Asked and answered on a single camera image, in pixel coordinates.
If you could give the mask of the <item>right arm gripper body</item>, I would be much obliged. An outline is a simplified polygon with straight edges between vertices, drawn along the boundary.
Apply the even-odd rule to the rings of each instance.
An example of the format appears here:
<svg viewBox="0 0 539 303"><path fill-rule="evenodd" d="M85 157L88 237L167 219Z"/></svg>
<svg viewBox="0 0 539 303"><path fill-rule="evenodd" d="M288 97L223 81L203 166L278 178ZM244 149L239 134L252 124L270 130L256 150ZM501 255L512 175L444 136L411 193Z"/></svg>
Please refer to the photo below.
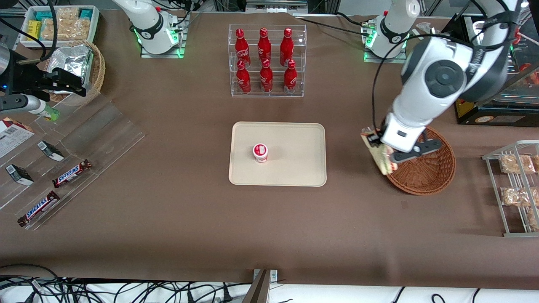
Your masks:
<svg viewBox="0 0 539 303"><path fill-rule="evenodd" d="M29 94L44 96L45 91L41 88L45 71L35 64L20 65L10 63L8 66L8 94Z"/></svg>

